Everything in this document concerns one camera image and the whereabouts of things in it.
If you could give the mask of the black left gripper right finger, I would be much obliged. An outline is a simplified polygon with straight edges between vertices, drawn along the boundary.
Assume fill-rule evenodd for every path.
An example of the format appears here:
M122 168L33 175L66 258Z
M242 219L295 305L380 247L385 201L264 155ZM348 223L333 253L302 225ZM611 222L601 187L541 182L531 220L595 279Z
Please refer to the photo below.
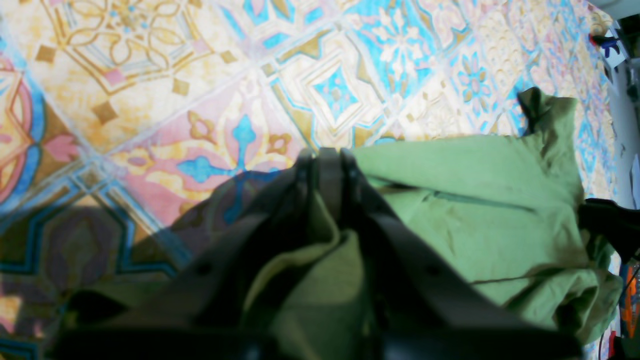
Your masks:
M400 221L347 149L320 150L320 194L359 232L377 329L361 360L580 360L566 333L527 324L467 284Z

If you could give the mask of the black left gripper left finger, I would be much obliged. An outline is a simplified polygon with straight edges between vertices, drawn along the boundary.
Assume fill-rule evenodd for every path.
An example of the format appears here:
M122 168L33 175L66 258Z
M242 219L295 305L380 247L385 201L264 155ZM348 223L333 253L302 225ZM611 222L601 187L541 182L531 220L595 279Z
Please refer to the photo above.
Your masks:
M314 154L303 150L293 167L250 203L213 246L158 292L114 317L65 330L55 360L285 360L264 330L240 324L243 303L260 268L277 251L307 243Z

